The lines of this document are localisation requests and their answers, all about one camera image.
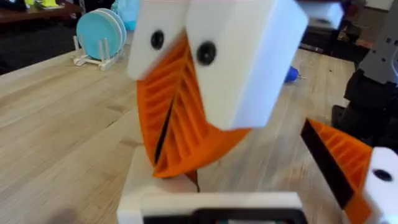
wooden tabletop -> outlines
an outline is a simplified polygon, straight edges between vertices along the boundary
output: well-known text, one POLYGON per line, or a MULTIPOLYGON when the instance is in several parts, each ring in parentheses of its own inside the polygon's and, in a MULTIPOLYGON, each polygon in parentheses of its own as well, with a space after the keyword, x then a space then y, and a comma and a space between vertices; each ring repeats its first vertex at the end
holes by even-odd
POLYGON ((24 21, 29 19, 38 19, 38 18, 48 18, 55 16, 66 16, 72 13, 81 12, 80 6, 74 5, 72 3, 62 1, 65 7, 61 9, 41 9, 35 5, 30 6, 24 12, 21 11, 13 11, 4 8, 0 8, 0 24, 9 23, 9 22, 17 22, 24 21))
MULTIPOLYGON (((126 60, 110 71, 75 67, 71 54, 0 77, 1 223, 117 223, 115 210, 142 145, 136 86, 126 60)), ((285 85, 264 129, 199 171, 202 191, 297 191, 310 223, 339 223, 340 210, 299 136, 305 117, 330 123, 345 105, 354 65, 304 50, 306 80, 285 85)))

dish rack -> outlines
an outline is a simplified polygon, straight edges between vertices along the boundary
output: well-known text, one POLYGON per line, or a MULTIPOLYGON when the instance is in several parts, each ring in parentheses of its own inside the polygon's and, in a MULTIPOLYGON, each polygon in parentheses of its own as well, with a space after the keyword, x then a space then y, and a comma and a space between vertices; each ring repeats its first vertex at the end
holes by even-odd
POLYGON ((122 48, 115 55, 110 57, 108 40, 106 38, 98 41, 98 52, 101 55, 101 60, 92 58, 88 54, 86 54, 83 36, 80 36, 79 39, 81 43, 81 49, 79 48, 77 36, 73 36, 73 41, 75 43, 75 56, 73 58, 73 63, 76 66, 82 66, 85 63, 92 63, 98 65, 100 70, 105 71, 109 67, 111 67, 117 60, 119 60, 120 57, 123 56, 122 48))

white block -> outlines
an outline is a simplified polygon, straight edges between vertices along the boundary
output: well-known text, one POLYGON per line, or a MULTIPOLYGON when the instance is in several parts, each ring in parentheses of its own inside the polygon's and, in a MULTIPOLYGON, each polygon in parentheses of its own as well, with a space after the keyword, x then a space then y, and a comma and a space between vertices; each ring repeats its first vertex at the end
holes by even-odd
POLYGON ((367 223, 398 223, 398 155, 394 151, 385 147, 373 149, 363 194, 373 211, 367 223), (392 180, 378 178, 376 170, 387 172, 392 180))
POLYGON ((199 208, 302 209, 295 192, 200 193, 148 195, 142 202, 145 216, 190 215, 199 208))
POLYGON ((338 29, 344 12, 340 2, 300 2, 310 18, 309 26, 338 29))
POLYGON ((264 127, 307 24, 294 0, 191 1, 187 33, 207 121, 264 127), (196 56, 205 41, 216 45, 210 66, 196 56))
POLYGON ((188 5, 189 0, 141 0, 127 66, 127 74, 131 78, 144 79, 178 41, 177 37, 182 34, 185 27, 188 5), (157 30, 164 33, 164 44, 160 50, 155 50, 150 43, 152 34, 157 30))

orange fin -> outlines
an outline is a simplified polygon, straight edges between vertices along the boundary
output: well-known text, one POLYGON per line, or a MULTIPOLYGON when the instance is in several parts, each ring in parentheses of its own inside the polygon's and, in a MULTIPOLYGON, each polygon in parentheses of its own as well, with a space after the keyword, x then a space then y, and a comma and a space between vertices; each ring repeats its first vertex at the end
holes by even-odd
POLYGON ((301 136, 352 224, 364 223, 371 208, 362 196, 372 148, 318 121, 306 120, 301 136))
POLYGON ((216 161, 250 131, 222 131, 206 122, 186 35, 137 82, 137 102, 155 177, 186 174, 216 161))

blue object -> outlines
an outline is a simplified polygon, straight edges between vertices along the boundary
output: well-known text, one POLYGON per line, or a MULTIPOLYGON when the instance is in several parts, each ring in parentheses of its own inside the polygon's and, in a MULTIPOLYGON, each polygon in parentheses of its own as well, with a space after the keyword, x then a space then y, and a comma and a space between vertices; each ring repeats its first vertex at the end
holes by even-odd
POLYGON ((117 1, 116 12, 124 22, 126 29, 135 30, 140 0, 116 0, 116 1, 117 1))
POLYGON ((116 22, 118 22, 120 29, 122 30, 122 47, 124 46, 124 44, 126 43, 126 39, 127 39, 127 31, 126 28, 123 24, 122 19, 112 10, 109 9, 105 9, 105 8, 101 8, 101 9, 97 9, 96 11, 103 11, 103 12, 107 12, 108 14, 110 14, 113 19, 116 20, 116 22))
POLYGON ((80 18, 76 27, 76 34, 80 42, 80 36, 83 36, 83 43, 86 53, 96 59, 101 59, 98 50, 98 41, 107 38, 109 55, 112 57, 119 50, 118 32, 114 23, 96 13, 87 13, 80 18))
POLYGON ((294 67, 289 68, 289 71, 287 72, 286 78, 285 78, 285 83, 292 83, 296 81, 297 77, 299 76, 299 71, 295 69, 294 67))

